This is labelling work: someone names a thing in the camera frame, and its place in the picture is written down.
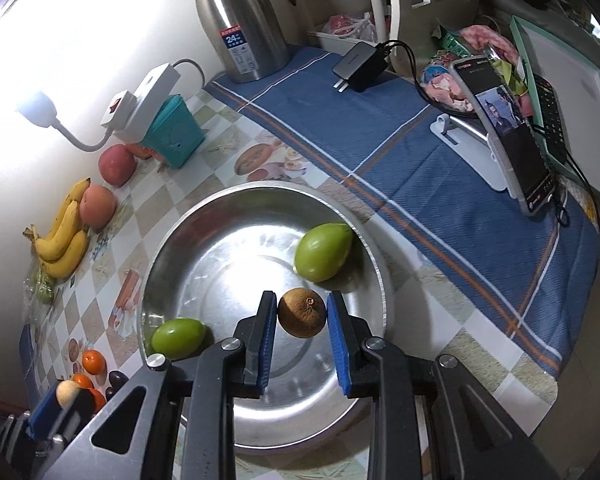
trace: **kiwi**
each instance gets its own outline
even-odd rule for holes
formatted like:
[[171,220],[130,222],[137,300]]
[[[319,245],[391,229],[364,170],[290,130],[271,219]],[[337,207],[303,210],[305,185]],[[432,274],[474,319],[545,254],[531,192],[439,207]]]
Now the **kiwi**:
[[313,337],[324,327],[327,309],[315,291],[292,288],[278,302],[278,320],[292,336],[303,339]]

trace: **silver screw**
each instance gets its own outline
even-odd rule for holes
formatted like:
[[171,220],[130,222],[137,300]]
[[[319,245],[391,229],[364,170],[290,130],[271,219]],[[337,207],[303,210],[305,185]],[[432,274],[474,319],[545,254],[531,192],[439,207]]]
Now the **silver screw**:
[[442,354],[438,358],[438,362],[440,363],[440,366],[444,368],[455,368],[458,366],[458,359],[449,354]]
[[242,344],[242,341],[240,341],[238,338],[235,337],[228,337],[226,339],[222,339],[222,341],[220,342],[220,346],[222,347],[222,350],[237,350],[238,348],[240,348],[240,345]]
[[385,342],[381,337],[370,337],[365,341],[365,346],[369,348],[369,350],[379,350],[384,348]]
[[162,354],[151,354],[146,359],[146,365],[152,370],[164,370],[166,368],[167,358]]

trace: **label sticker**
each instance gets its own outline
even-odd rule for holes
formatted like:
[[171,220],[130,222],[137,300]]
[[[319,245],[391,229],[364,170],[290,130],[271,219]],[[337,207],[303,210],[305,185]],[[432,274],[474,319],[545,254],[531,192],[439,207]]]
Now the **label sticker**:
[[229,50],[229,54],[231,54],[231,57],[234,59],[238,72],[247,74],[258,69],[258,64],[253,57],[251,47],[244,39],[244,34],[238,25],[221,30],[220,36],[222,36],[222,40]]

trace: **table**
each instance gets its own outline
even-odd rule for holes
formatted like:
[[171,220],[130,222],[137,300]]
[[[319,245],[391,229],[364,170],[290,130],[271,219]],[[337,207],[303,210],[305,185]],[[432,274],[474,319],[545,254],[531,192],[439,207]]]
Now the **table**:
[[[108,227],[92,235],[75,274],[59,286],[45,319],[32,328],[37,342],[36,384],[43,394],[56,379],[82,371],[82,352],[96,349],[109,370],[131,376],[142,365],[136,334],[139,291],[149,260],[169,228],[200,200],[245,182],[237,171],[260,154],[261,178],[311,186],[351,210],[383,252],[395,294],[390,335],[406,353],[432,359],[455,355],[531,434],[557,397],[554,378],[496,328],[413,244],[359,198],[328,177],[267,130],[205,91],[187,101],[205,140],[179,170],[142,160],[131,180],[114,190],[118,209]],[[579,188],[570,191],[584,200]],[[106,374],[94,378],[104,392]],[[352,426],[319,449],[280,456],[238,456],[239,479],[366,478],[369,419]],[[184,428],[180,428],[174,476],[179,478]]]

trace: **dark purple fruit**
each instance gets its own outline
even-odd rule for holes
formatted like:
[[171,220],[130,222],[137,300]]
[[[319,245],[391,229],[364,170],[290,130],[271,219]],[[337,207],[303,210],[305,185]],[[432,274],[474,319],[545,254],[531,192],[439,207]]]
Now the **dark purple fruit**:
[[122,388],[128,380],[129,378],[120,370],[112,370],[109,372],[109,383],[111,383],[111,386],[113,386],[116,391]]
[[105,390],[104,396],[107,397],[107,402],[111,400],[111,397],[115,395],[116,391],[117,390],[113,386],[110,386]]

